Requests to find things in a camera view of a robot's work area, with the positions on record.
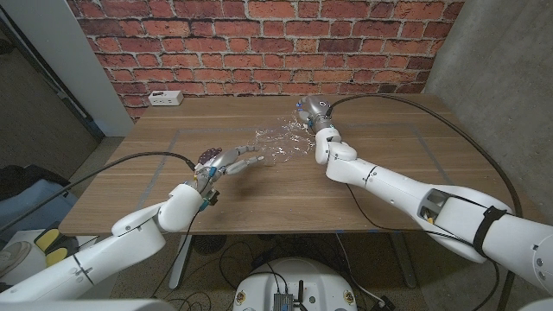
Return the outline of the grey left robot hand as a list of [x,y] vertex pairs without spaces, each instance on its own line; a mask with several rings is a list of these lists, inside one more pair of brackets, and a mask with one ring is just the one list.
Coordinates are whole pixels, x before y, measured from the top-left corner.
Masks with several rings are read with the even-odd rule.
[[264,160],[263,155],[239,160],[244,153],[256,152],[252,145],[238,146],[227,151],[222,148],[211,148],[205,151],[199,158],[194,168],[195,189],[202,196],[206,206],[214,206],[218,201],[219,192],[213,188],[213,184],[223,175],[235,175],[246,167]]

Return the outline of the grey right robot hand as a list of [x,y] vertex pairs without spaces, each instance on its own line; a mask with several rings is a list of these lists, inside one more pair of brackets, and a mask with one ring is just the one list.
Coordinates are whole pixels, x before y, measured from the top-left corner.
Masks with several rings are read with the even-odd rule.
[[309,95],[296,103],[298,117],[316,134],[320,130],[333,128],[332,117],[328,114],[330,104],[320,95]]

